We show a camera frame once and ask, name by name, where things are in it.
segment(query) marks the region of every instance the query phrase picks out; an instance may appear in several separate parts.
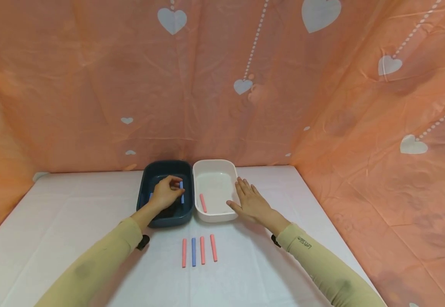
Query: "table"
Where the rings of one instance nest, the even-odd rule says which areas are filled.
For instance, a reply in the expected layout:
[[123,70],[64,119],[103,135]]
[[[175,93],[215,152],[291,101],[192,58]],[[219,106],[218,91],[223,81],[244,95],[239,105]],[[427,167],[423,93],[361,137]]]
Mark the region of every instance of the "table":
[[[296,169],[238,168],[273,208],[334,252],[371,287]],[[33,306],[84,251],[135,211],[142,171],[49,174],[40,178],[0,226],[0,307]],[[238,220],[208,224],[193,217],[172,229],[148,229],[135,251],[94,298],[93,306],[330,306],[270,233]],[[214,234],[218,262],[209,235]],[[205,237],[206,265],[191,267],[190,239]],[[187,267],[181,244],[188,240]]]

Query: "chalk stick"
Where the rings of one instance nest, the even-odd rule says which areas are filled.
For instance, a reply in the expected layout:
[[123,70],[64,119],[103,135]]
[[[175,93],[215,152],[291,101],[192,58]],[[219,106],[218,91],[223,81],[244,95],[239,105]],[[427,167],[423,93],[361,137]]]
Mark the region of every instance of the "chalk stick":
[[192,266],[195,266],[195,238],[192,238]]
[[204,212],[207,213],[207,208],[205,206],[204,195],[202,195],[202,193],[200,193],[200,202],[202,203],[202,210],[204,210]]
[[205,246],[204,237],[200,237],[200,262],[205,264]]
[[187,239],[182,242],[182,268],[187,266]]
[[[183,181],[180,181],[180,188],[183,188]],[[182,203],[185,203],[185,196],[182,194]]]
[[211,247],[212,258],[214,259],[214,262],[217,262],[216,239],[214,239],[214,235],[211,235]]

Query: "beige sleeve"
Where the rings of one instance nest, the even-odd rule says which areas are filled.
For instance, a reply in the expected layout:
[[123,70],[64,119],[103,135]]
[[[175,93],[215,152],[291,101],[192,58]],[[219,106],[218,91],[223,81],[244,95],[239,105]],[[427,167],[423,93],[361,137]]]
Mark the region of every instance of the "beige sleeve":
[[296,224],[277,237],[335,307],[384,307],[381,297],[353,269]]
[[97,290],[142,240],[129,217],[80,256],[45,292],[35,307],[87,306]]

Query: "finger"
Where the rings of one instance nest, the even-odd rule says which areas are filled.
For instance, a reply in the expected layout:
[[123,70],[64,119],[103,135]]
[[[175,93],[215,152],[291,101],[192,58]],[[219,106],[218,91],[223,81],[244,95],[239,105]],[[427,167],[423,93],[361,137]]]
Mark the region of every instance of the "finger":
[[171,181],[181,182],[181,181],[183,181],[183,179],[180,178],[180,177],[169,175],[166,178],[164,178],[162,181],[165,181],[165,182],[168,182],[168,183],[170,183]]
[[249,185],[246,185],[245,182],[241,179],[241,177],[238,177],[238,183],[240,184],[241,190],[243,190],[243,193],[245,195],[250,193]]
[[241,209],[241,207],[240,207],[237,203],[235,203],[234,201],[232,201],[232,200],[228,200],[228,201],[226,201],[226,204],[227,204],[231,209],[233,209],[233,211],[236,212],[236,214],[238,214],[238,215],[244,215],[243,210]]
[[180,197],[184,192],[185,192],[184,188],[179,188],[178,190],[175,190],[176,197],[177,198]]
[[245,183],[246,187],[248,188],[248,191],[249,191],[249,192],[253,192],[253,191],[251,190],[251,186],[250,186],[250,184],[248,183],[248,180],[243,179],[243,182]]
[[240,201],[243,199],[243,197],[245,197],[245,193],[243,192],[243,190],[241,189],[241,185],[236,182],[234,184],[234,186],[236,187],[236,193],[238,194],[238,198],[240,199]]
[[252,191],[253,191],[255,194],[257,194],[258,196],[262,196],[262,195],[260,195],[260,192],[256,189],[256,187],[255,187],[254,185],[251,185],[251,189],[252,189]]

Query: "white container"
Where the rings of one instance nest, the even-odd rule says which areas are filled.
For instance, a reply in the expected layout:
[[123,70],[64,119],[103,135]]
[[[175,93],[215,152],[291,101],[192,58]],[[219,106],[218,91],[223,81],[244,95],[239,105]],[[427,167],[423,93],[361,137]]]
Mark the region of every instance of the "white container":
[[[200,160],[194,164],[194,193],[197,215],[207,223],[226,222],[238,217],[227,204],[232,200],[239,203],[234,183],[238,178],[236,167],[228,160]],[[200,194],[204,195],[207,213],[202,209]]]

